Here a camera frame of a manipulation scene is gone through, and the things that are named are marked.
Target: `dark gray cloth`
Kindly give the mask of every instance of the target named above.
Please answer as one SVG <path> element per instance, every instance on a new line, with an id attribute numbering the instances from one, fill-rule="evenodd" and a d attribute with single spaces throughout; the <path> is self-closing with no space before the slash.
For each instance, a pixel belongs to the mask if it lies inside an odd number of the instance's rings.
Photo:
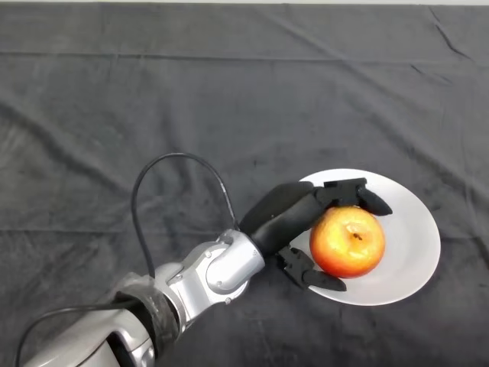
<path id="1" fill-rule="evenodd" d="M 128 210 L 152 157 L 212 162 L 242 217 L 274 185 L 353 167 L 412 190 L 442 236 L 412 297 L 354 307 L 269 267 L 171 366 L 489 365 L 489 8 L 0 5 L 0 364 L 39 313 L 145 273 Z M 143 184 L 155 262 L 231 225 L 190 162 Z M 40 325 L 25 357 L 73 319 Z"/>

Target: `black cable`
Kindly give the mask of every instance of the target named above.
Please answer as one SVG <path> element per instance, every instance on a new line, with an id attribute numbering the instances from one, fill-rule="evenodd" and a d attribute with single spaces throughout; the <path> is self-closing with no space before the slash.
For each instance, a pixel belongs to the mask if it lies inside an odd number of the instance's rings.
<path id="1" fill-rule="evenodd" d="M 138 178 L 136 179 L 136 182 L 134 183 L 134 187 L 132 189 L 132 194 L 131 194 L 132 222 L 134 223 L 134 229 L 136 230 L 136 235 L 138 235 L 138 240 L 139 240 L 139 243 L 141 245 L 141 249 L 143 250 L 144 258 L 146 259 L 148 274 L 152 278 L 154 278 L 154 276 L 155 276 L 155 270 L 154 270 L 154 264 L 153 264 L 153 259 L 151 258 L 150 250 L 147 247 L 146 239 L 144 238 L 144 234 L 143 234 L 143 231 L 141 229 L 141 224 L 139 223 L 138 202 L 137 202 L 138 191 L 139 191 L 139 186 L 141 185 L 141 181 L 144 179 L 144 176 L 146 176 L 146 173 L 156 163 L 158 163 L 158 162 L 160 162 L 166 158 L 175 158 L 175 157 L 192 159 L 192 160 L 200 163 L 202 166 L 204 166 L 205 168 L 207 168 L 209 171 L 212 172 L 212 174 L 214 175 L 216 180 L 219 182 L 219 186 L 221 186 L 221 191 L 222 191 L 222 194 L 224 195 L 224 198 L 226 200 L 226 205 L 228 206 L 228 211 L 229 211 L 229 214 L 231 215 L 233 225 L 237 230 L 239 230 L 239 224 L 238 224 L 238 221 L 236 220 L 235 211 L 232 209 L 231 200 L 229 199 L 229 195 L 228 195 L 228 191 L 226 190 L 226 186 L 224 185 L 224 182 L 222 181 L 221 176 L 219 176 L 219 174 L 217 173 L 217 171 L 215 170 L 215 168 L 213 166 L 211 166 L 209 163 L 207 163 L 201 157 L 197 157 L 196 155 L 189 154 L 189 153 L 169 153 L 169 154 L 161 155 L 160 157 L 153 159 L 150 163 L 146 164 L 146 166 L 144 166 L 144 168 L 139 173 Z"/>
<path id="2" fill-rule="evenodd" d="M 197 161 L 204 167 L 206 167 L 209 171 L 212 172 L 216 180 L 219 182 L 219 185 L 221 186 L 221 191 L 224 195 L 224 198 L 226 200 L 226 205 L 228 206 L 228 211 L 229 214 L 231 215 L 233 225 L 234 227 L 239 230 L 239 224 L 238 221 L 236 220 L 235 216 L 235 211 L 232 209 L 231 205 L 231 200 L 229 199 L 228 191 L 226 190 L 226 186 L 224 185 L 224 182 L 222 181 L 221 176 L 217 173 L 215 168 L 211 166 L 208 162 L 203 160 L 200 157 L 197 157 L 196 155 L 193 154 L 188 154 L 188 153 L 169 153 L 162 155 L 158 158 L 153 159 L 150 163 L 146 164 L 144 168 L 141 170 L 141 172 L 138 175 L 138 178 L 136 179 L 136 182 L 134 183 L 134 187 L 132 189 L 131 193 L 131 214 L 132 214 L 132 222 L 134 223 L 134 229 L 136 230 L 136 234 L 138 235 L 138 240 L 139 243 L 141 244 L 141 249 L 143 250 L 144 253 L 144 258 L 146 259 L 146 264 L 147 264 L 147 270 L 148 274 L 154 278 L 155 277 L 155 270 L 154 270 L 154 264 L 153 264 L 153 259 L 151 257 L 151 253 L 149 251 L 149 248 L 147 247 L 146 239 L 144 238 L 143 231 L 141 230 L 141 224 L 139 223 L 139 218 L 138 218 L 138 210 L 137 210 L 137 198 L 138 198 L 138 191 L 139 191 L 139 186 L 141 185 L 141 181 L 144 179 L 144 176 L 146 176 L 146 173 L 158 162 L 162 161 L 165 158 L 171 158 L 171 157 L 182 157 L 182 158 L 189 158 L 193 159 L 194 161 Z M 25 344 L 25 340 L 27 339 L 29 333 L 32 331 L 33 328 L 36 327 L 40 322 L 49 319 L 51 317 L 57 316 L 57 315 L 62 315 L 65 313 L 80 313 L 80 312 L 89 312 L 89 311 L 102 311 L 102 310 L 122 310 L 128 307 L 131 307 L 134 305 L 134 303 L 137 302 L 136 300 L 129 300 L 125 302 L 121 302 L 119 304 L 92 304 L 92 305 L 86 305 L 86 306 L 72 306 L 72 307 L 64 307 L 64 308 L 59 308 L 56 310 L 51 310 L 40 317 L 38 317 L 36 320 L 34 320 L 32 323 L 29 324 L 28 327 L 25 328 L 24 332 L 21 335 L 21 338 L 18 342 L 17 345 L 17 350 L 15 352 L 15 358 L 14 358 L 14 367 L 21 367 L 21 353 L 22 353 L 22 348 Z"/>
<path id="3" fill-rule="evenodd" d="M 25 340 L 27 339 L 29 333 L 40 322 L 42 322 L 46 319 L 50 319 L 51 317 L 62 315 L 65 313 L 80 313 L 80 312 L 104 311 L 104 310 L 123 310 L 123 309 L 126 309 L 128 307 L 133 306 L 135 302 L 137 302 L 137 301 L 136 300 L 127 300 L 127 301 L 121 302 L 119 304 L 90 304 L 90 305 L 86 305 L 86 306 L 63 307 L 63 308 L 58 308 L 56 310 L 51 310 L 51 311 L 44 313 L 43 315 L 38 317 L 36 320 L 34 320 L 32 323 L 30 323 L 29 326 L 26 327 L 24 332 L 22 333 L 21 338 L 20 338 L 18 345 L 17 345 L 17 350 L 15 352 L 14 367 L 21 367 L 22 347 L 24 346 Z"/>

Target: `white plate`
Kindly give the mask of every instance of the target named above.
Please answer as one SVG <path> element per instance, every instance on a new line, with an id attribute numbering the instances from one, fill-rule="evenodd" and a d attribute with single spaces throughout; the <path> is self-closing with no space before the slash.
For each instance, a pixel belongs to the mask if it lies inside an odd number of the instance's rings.
<path id="1" fill-rule="evenodd" d="M 345 279 L 347 291 L 311 291 L 345 304 L 391 304 L 417 292 L 435 272 L 440 257 L 440 235 L 435 220 L 420 199 L 407 188 L 379 174 L 360 170 L 328 170 L 304 177 L 315 186 L 324 182 L 365 177 L 367 188 L 392 208 L 393 214 L 377 217 L 384 229 L 386 248 L 379 265 L 370 273 Z M 293 247 L 310 258 L 309 231 L 294 239 Z"/>

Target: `red apple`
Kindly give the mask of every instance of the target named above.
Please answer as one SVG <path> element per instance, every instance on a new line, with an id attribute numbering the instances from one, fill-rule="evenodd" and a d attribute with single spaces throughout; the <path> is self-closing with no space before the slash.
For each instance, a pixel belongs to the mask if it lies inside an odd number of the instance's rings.
<path id="1" fill-rule="evenodd" d="M 381 261 L 384 231 L 368 211 L 347 206 L 331 208 L 313 227 L 310 247 L 314 261 L 337 278 L 367 274 Z"/>

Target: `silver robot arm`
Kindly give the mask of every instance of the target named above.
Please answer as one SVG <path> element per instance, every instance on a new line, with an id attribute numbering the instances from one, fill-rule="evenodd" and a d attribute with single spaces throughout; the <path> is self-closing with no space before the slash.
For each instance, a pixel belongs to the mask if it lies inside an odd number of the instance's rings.
<path id="1" fill-rule="evenodd" d="M 250 278 L 263 267 L 263 257 L 250 238 L 229 229 L 216 241 L 195 247 L 181 263 L 157 268 L 151 296 L 170 305 L 171 315 L 164 315 L 176 321 L 176 334 L 170 338 L 177 339 L 212 305 L 229 304 L 243 294 Z M 149 282 L 147 277 L 140 280 Z M 139 297 L 145 304 L 144 296 Z M 161 340 L 151 329 L 167 327 L 154 325 L 157 316 L 151 318 L 148 327 L 148 322 L 130 310 L 88 313 L 25 366 L 154 367 L 154 343 Z"/>
<path id="2" fill-rule="evenodd" d="M 154 279 L 133 277 L 117 290 L 116 300 L 135 300 L 136 307 L 87 314 L 26 366 L 154 367 L 165 347 L 205 310 L 242 295 L 264 267 L 264 257 L 277 255 L 300 287 L 344 291 L 340 279 L 314 270 L 312 260 L 288 245 L 331 206 L 357 205 L 375 215 L 391 214 L 366 183 L 363 178 L 324 187 L 310 182 L 275 187 L 244 216 L 241 232 L 229 229 L 216 241 L 198 245 L 181 263 L 157 268 Z"/>

